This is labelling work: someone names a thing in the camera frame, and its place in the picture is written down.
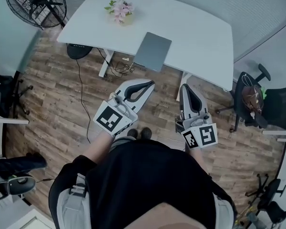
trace laptop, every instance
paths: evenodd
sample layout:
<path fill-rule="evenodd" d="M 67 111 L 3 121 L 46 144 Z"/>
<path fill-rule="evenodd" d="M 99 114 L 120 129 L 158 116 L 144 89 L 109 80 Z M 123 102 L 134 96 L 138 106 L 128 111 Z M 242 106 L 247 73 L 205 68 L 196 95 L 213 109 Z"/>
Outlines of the laptop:
<path fill-rule="evenodd" d="M 146 33 L 133 62 L 160 72 L 172 41 L 164 37 Z"/>

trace person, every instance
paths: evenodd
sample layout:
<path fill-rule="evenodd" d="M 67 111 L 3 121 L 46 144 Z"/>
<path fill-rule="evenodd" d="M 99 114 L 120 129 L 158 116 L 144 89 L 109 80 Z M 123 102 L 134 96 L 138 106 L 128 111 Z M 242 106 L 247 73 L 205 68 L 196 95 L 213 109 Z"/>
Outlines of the person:
<path fill-rule="evenodd" d="M 56 228 L 60 228 L 63 217 L 64 228 L 84 228 L 76 226 L 75 220 L 82 221 L 81 216 L 71 219 L 58 205 L 62 191 L 79 186 L 78 173 L 85 176 L 89 193 L 87 228 L 232 228 L 234 203 L 208 175 L 201 149 L 170 149 L 151 136 L 147 127 L 140 139 L 131 129 L 126 137 L 114 141 L 101 131 L 82 155 L 66 164 L 49 193 Z"/>

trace office chair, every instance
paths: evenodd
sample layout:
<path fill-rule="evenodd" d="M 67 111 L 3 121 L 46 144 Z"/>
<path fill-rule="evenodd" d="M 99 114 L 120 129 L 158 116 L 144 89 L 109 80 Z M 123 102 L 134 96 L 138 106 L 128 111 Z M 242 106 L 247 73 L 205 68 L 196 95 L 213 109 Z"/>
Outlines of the office chair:
<path fill-rule="evenodd" d="M 25 110 L 24 105 L 20 103 L 20 98 L 28 90 L 32 90 L 33 86 L 27 86 L 22 92 L 19 93 L 19 85 L 23 80 L 17 80 L 19 72 L 16 72 L 15 77 L 0 75 L 0 116 L 8 118 L 10 109 L 13 106 L 13 118 L 17 118 L 16 106 L 18 105 L 22 111 L 29 115 L 30 112 Z"/>
<path fill-rule="evenodd" d="M 259 64 L 259 70 L 262 72 L 256 79 L 242 72 L 238 78 L 235 92 L 230 92 L 234 98 L 234 105 L 223 109 L 217 109 L 215 112 L 220 114 L 224 110 L 234 109 L 236 113 L 236 121 L 234 128 L 230 129 L 230 132 L 236 132 L 240 118 L 245 121 L 245 126 L 256 126 L 260 128 L 266 128 L 267 125 L 276 125 L 286 130 L 286 88 L 282 89 L 268 89 L 266 91 L 266 98 L 264 99 L 264 107 L 261 114 L 255 114 L 255 119 L 250 115 L 249 109 L 243 102 L 242 91 L 246 86 L 246 82 L 251 85 L 257 85 L 263 78 L 271 80 L 271 76 L 266 68 Z"/>
<path fill-rule="evenodd" d="M 263 184 L 262 184 L 262 179 L 261 179 L 260 174 L 257 174 L 256 176 L 258 177 L 258 189 L 257 189 L 257 191 L 250 193 L 250 194 L 247 192 L 245 193 L 246 197 L 251 197 L 251 196 L 255 195 L 255 198 L 253 199 L 253 201 L 248 202 L 250 205 L 252 205 L 257 198 L 260 198 L 259 205 L 261 207 L 264 207 L 271 202 L 271 200 L 273 199 L 273 197 L 276 193 L 280 193 L 281 194 L 280 197 L 282 196 L 282 194 L 286 188 L 286 185 L 284 186 L 283 190 L 278 190 L 280 183 L 281 183 L 281 179 L 274 179 L 271 182 L 269 182 L 268 186 L 266 186 L 266 183 L 267 183 L 268 178 L 269 178 L 268 174 L 265 175 L 266 179 L 263 182 Z"/>
<path fill-rule="evenodd" d="M 257 205 L 257 209 L 265 211 L 268 214 L 271 222 L 273 223 L 271 228 L 273 228 L 275 224 L 281 223 L 286 219 L 286 211 L 282 210 L 275 201 L 272 201 L 263 207 Z"/>

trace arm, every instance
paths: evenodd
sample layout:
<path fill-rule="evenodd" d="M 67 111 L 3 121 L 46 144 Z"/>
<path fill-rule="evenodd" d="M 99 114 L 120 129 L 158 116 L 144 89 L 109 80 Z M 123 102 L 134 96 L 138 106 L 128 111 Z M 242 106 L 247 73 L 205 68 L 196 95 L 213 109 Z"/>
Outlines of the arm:
<path fill-rule="evenodd" d="M 200 167 L 207 173 L 209 174 L 208 172 L 208 169 L 206 167 L 206 164 L 204 162 L 204 158 L 202 156 L 202 152 L 201 152 L 201 148 L 197 147 L 197 148 L 192 148 L 189 150 L 189 155 L 192 156 L 196 161 L 197 163 L 200 165 Z"/>
<path fill-rule="evenodd" d="M 108 154 L 113 141 L 114 137 L 105 131 L 101 131 L 83 155 L 98 164 Z"/>

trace fan stand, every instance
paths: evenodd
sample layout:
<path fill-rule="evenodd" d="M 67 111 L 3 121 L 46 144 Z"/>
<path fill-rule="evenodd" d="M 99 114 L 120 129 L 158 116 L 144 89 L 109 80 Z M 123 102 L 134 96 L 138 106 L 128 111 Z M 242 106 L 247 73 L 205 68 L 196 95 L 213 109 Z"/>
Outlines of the fan stand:
<path fill-rule="evenodd" d="M 50 10 L 50 12 L 54 15 L 54 17 L 57 19 L 57 21 L 61 24 L 62 27 L 65 27 L 66 24 L 63 22 L 63 20 L 56 14 L 55 10 L 52 8 L 52 6 L 47 6 L 47 8 Z M 90 51 L 92 50 L 92 47 L 85 46 L 85 45 L 79 45 L 79 44 L 67 44 L 67 54 L 71 59 L 81 59 L 85 57 Z"/>

